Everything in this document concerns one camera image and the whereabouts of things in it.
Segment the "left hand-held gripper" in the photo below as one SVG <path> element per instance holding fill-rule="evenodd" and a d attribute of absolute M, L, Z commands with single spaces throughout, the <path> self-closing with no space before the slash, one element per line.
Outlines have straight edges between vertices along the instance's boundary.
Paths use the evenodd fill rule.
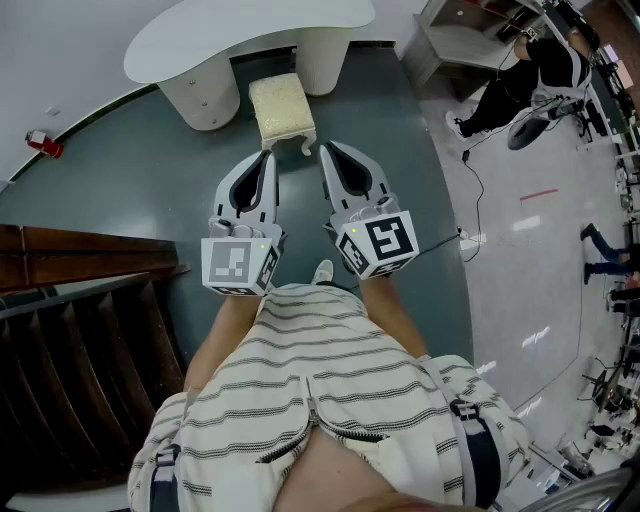
<path fill-rule="evenodd" d="M 239 162 L 220 182 L 201 240 L 202 285 L 225 296 L 266 295 L 280 261 L 286 233 L 273 224 L 278 206 L 278 172 L 270 151 Z M 253 219 L 257 225 L 227 219 Z"/>

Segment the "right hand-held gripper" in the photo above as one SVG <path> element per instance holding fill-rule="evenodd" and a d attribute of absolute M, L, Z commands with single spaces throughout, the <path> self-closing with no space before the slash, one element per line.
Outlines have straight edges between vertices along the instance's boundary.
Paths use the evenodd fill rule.
<path fill-rule="evenodd" d="M 376 161 L 337 141 L 320 146 L 319 161 L 335 212 L 323 228 L 349 272 L 367 280 L 391 274 L 418 256 L 410 212 L 389 194 L 388 180 Z M 366 202 L 347 210 L 348 203 Z"/>

